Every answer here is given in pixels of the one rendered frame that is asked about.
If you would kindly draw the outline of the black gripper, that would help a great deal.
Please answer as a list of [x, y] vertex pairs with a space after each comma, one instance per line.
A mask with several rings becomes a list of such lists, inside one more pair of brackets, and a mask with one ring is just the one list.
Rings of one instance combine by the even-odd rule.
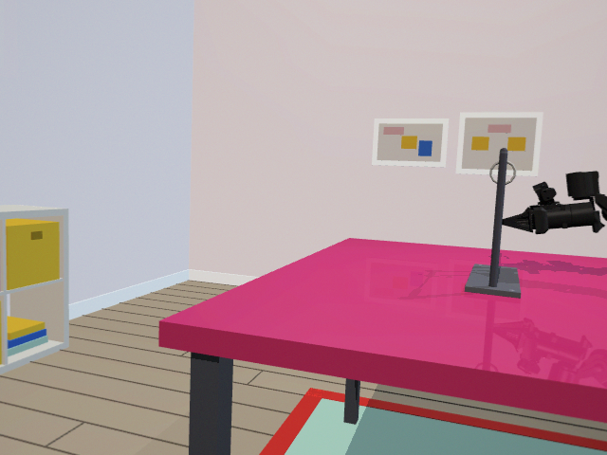
[[529, 206], [523, 213], [503, 219], [502, 225], [532, 233], [536, 229], [536, 234], [545, 234], [551, 228], [572, 227], [571, 210], [569, 204], [553, 209]]

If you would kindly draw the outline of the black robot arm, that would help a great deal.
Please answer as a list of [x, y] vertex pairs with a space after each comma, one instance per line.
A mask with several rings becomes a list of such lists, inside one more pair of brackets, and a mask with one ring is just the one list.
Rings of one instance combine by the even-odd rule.
[[[565, 176], [567, 194], [573, 198], [573, 201], [589, 199], [589, 202], [569, 204], [572, 218], [571, 228], [592, 226], [593, 232], [598, 233], [605, 225], [600, 222], [599, 210], [595, 210], [594, 200], [601, 209], [603, 219], [607, 221], [607, 196], [599, 193], [598, 172], [567, 173]], [[561, 205], [559, 201], [554, 201], [555, 189], [548, 188], [545, 181], [532, 188], [540, 200], [538, 207], [553, 209]]]

